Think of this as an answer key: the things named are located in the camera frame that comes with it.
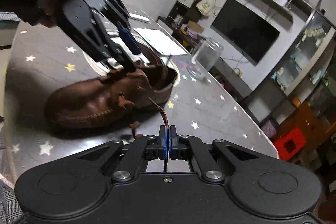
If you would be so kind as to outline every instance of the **yellow star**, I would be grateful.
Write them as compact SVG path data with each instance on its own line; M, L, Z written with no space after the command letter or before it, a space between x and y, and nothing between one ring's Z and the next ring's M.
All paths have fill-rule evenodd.
M68 71L73 71L75 69L75 65L67 64L64 68L66 68Z
M174 107L174 104L173 104L171 101L168 101L167 106L168 106L169 108L173 108L173 107Z

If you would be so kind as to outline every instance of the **cardboard box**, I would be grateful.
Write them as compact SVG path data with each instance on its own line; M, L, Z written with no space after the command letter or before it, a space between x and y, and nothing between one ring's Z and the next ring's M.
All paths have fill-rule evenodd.
M196 22L193 22L193 21L189 21L187 24L187 27L190 30L194 32L198 32L198 33L202 33L204 31L204 28L200 24L197 24Z

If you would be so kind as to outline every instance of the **table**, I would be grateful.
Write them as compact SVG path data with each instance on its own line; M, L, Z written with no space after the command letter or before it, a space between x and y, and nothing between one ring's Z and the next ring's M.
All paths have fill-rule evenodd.
M134 7L128 6L128 10L147 16ZM135 20L130 20L130 24L132 28L161 29L152 19L150 24ZM181 80L174 87L165 111L169 124L176 125L178 135L197 136L205 143L222 138L277 157L276 149L260 128L210 74L204 81L190 77L186 70L190 59L189 54L172 57ZM75 71L68 71L65 68L67 64L75 65ZM59 28L19 24L5 87L4 134L13 182L36 165L113 139L132 141L131 129L125 122L116 122L99 130L60 131L45 121L44 103L53 91L97 76L80 48ZM144 135L157 135L159 126L163 124L158 112L143 113L138 120L141 126L137 133ZM156 166L159 167L154 165L154 170L161 170L163 164L160 161ZM170 161L168 169L178 171L178 166L176 161Z

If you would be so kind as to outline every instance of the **red stool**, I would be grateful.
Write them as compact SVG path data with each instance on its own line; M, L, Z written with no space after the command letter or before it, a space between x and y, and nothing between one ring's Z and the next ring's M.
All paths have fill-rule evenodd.
M281 160L289 161L306 144L306 138L299 128L294 128L274 142Z

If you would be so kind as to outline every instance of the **glass cabinet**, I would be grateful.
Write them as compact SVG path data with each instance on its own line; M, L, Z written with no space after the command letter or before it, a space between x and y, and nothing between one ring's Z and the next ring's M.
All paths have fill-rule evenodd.
M296 38L295 46L289 56L271 76L285 95L288 96L309 73L329 44L334 32L334 29L331 30L331 24L315 12L305 29Z

